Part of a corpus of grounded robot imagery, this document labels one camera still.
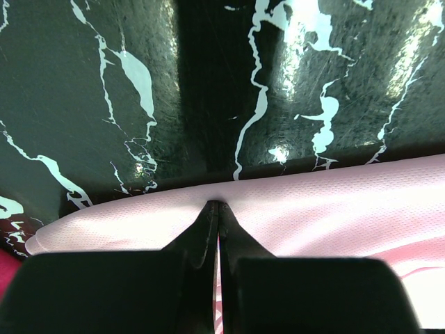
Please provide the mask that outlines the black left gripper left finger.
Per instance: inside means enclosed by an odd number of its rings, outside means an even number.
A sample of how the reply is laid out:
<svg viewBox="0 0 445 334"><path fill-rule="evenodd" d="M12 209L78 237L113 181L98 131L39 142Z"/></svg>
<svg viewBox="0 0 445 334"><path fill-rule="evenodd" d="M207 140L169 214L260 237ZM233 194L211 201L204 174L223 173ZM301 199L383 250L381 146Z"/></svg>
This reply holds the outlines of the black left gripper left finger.
<svg viewBox="0 0 445 334"><path fill-rule="evenodd" d="M46 253L1 302L2 333L212 333L218 207L161 250Z"/></svg>

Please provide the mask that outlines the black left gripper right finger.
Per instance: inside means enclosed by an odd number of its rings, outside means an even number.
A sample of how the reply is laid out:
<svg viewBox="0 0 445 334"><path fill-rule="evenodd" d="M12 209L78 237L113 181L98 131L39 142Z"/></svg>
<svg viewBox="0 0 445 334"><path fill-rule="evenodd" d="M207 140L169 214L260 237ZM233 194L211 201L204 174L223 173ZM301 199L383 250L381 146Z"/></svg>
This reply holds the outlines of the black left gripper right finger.
<svg viewBox="0 0 445 334"><path fill-rule="evenodd" d="M405 290L383 261L277 257L218 206L225 333L420 333Z"/></svg>

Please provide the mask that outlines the pink t shirt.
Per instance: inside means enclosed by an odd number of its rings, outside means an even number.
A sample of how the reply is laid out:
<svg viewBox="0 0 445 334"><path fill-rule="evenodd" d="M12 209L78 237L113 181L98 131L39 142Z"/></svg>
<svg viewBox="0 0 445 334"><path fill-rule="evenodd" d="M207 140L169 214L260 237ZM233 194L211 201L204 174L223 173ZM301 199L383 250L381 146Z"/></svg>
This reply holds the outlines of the pink t shirt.
<svg viewBox="0 0 445 334"><path fill-rule="evenodd" d="M423 328L444 327L444 156L205 184L95 205L40 228L31 255L160 249L206 202L226 202L278 256L374 257L402 280Z"/></svg>

